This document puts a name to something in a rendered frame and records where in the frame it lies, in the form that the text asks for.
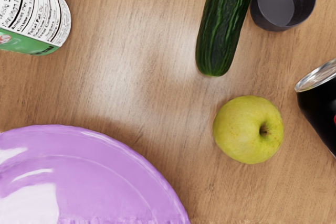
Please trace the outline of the green and white can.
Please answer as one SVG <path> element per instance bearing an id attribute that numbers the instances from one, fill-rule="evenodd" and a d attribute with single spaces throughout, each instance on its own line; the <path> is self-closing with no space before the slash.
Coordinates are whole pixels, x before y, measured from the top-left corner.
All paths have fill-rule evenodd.
<path id="1" fill-rule="evenodd" d="M 70 30 L 65 0 L 0 0 L 0 50 L 45 56 L 64 44 Z"/>

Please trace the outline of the dark green cucumber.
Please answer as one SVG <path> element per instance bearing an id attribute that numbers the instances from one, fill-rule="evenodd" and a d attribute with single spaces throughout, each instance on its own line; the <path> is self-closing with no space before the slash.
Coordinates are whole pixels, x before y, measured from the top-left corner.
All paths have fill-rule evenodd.
<path id="1" fill-rule="evenodd" d="M 206 0 L 195 48 L 201 74 L 220 77 L 230 69 L 250 1 Z"/>

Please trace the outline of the purple plate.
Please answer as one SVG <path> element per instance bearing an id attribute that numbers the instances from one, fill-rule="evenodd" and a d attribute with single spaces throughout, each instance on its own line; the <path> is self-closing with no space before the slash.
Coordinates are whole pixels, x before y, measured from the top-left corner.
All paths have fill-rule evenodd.
<path id="1" fill-rule="evenodd" d="M 0 133 L 0 224 L 191 224 L 162 174 L 104 134 L 64 125 Z"/>

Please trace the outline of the green apple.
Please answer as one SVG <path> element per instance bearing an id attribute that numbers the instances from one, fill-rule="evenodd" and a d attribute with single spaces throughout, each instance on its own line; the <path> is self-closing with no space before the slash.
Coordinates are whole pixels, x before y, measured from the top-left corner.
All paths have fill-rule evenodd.
<path id="1" fill-rule="evenodd" d="M 281 114 L 269 100 L 254 95 L 231 99 L 217 112 L 213 138 L 230 158 L 258 164 L 273 157 L 284 139 Z"/>

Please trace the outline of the dark grey cup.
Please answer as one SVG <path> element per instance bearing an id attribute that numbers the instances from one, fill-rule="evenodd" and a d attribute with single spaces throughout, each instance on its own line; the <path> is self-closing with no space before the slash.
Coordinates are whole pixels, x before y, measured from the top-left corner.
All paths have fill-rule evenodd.
<path id="1" fill-rule="evenodd" d="M 316 0 L 251 0 L 250 14 L 258 27 L 280 32 L 304 22 L 315 5 Z"/>

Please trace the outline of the black can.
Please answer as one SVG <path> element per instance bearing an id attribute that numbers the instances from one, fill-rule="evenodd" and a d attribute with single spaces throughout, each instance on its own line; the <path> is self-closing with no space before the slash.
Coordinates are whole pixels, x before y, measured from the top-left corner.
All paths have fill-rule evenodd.
<path id="1" fill-rule="evenodd" d="M 336 58 L 304 76 L 295 92 L 300 111 L 336 159 Z"/>

